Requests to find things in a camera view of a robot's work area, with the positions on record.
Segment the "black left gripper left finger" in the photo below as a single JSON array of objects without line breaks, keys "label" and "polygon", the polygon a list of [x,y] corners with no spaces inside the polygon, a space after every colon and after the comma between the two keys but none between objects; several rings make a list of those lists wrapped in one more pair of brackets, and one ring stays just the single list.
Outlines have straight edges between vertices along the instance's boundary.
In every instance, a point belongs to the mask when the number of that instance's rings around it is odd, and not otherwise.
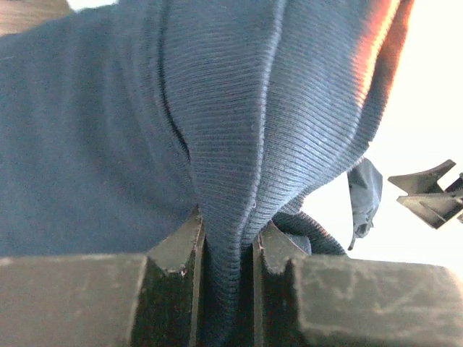
[{"label": "black left gripper left finger", "polygon": [[197,210],[137,254],[1,259],[3,346],[195,346],[205,232]]}]

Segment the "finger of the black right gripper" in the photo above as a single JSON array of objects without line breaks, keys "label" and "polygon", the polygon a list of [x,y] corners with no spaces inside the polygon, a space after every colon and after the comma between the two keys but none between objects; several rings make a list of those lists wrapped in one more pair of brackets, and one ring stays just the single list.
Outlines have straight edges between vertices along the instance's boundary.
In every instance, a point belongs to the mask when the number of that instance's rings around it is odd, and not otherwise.
[{"label": "finger of the black right gripper", "polygon": [[397,198],[398,203],[431,228],[439,229],[452,218],[462,220],[462,177],[445,189],[438,183],[455,165],[448,159],[427,171],[390,176],[388,181],[406,193]]}]

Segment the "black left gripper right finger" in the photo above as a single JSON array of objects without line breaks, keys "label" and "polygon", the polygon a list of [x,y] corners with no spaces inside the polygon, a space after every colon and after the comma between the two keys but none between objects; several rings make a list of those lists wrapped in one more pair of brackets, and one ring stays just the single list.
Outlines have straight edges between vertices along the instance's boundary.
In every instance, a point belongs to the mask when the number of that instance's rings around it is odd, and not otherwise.
[{"label": "black left gripper right finger", "polygon": [[273,224],[253,243],[256,346],[460,346],[444,267],[306,255]]}]

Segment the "navy blue sweater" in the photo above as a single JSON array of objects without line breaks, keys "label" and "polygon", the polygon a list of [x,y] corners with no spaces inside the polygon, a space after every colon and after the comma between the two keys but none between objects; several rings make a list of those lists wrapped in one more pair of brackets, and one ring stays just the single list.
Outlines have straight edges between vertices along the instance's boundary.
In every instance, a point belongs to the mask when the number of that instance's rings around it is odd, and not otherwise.
[{"label": "navy blue sweater", "polygon": [[119,1],[1,38],[1,255],[144,252],[198,207],[207,346],[244,316],[243,265],[377,132],[411,1]]}]

